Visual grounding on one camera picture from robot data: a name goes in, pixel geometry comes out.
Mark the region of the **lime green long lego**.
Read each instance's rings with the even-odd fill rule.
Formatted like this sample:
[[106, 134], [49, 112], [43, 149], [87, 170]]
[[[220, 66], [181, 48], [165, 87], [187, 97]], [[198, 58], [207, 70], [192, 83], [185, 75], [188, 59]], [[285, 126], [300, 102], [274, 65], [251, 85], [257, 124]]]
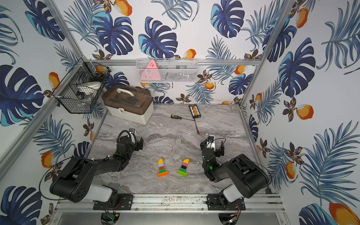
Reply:
[[187, 172], [186, 172], [185, 170], [183, 170], [183, 169], [177, 170], [177, 174], [180, 174], [180, 175], [182, 175], [182, 176], [184, 176], [184, 177], [187, 177], [187, 176], [188, 176]]

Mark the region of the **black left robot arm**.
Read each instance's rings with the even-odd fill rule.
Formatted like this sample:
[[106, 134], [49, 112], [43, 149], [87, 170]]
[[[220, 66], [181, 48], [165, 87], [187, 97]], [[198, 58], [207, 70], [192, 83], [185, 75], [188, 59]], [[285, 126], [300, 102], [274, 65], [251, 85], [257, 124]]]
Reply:
[[130, 128], [119, 133], [116, 139], [116, 151], [102, 159], [70, 157], [69, 162], [51, 183], [49, 191], [60, 201], [69, 200], [78, 203], [89, 196], [96, 201], [97, 196], [92, 183], [94, 176], [123, 171], [129, 164], [132, 154], [143, 149], [143, 138], [137, 139], [136, 130]]

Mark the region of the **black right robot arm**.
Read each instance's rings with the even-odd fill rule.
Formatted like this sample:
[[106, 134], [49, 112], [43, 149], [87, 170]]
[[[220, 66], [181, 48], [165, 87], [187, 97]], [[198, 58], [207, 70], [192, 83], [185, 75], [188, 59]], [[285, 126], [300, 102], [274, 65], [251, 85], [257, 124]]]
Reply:
[[200, 143], [205, 176], [214, 183], [225, 179], [232, 182], [219, 194], [207, 196], [205, 203], [209, 211], [244, 209], [244, 199], [251, 198], [270, 183], [267, 173], [244, 154], [223, 164], [218, 163], [217, 157], [223, 156], [225, 152], [224, 143], [222, 141], [220, 147], [216, 148], [213, 136]]

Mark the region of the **orange lego plate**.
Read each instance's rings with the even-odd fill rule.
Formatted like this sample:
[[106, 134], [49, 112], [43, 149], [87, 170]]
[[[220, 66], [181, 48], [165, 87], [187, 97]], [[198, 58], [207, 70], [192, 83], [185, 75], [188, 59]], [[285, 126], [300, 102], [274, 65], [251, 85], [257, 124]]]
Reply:
[[160, 178], [160, 177], [163, 177], [163, 176], [167, 176], [169, 174], [168, 171], [160, 171], [157, 176]]

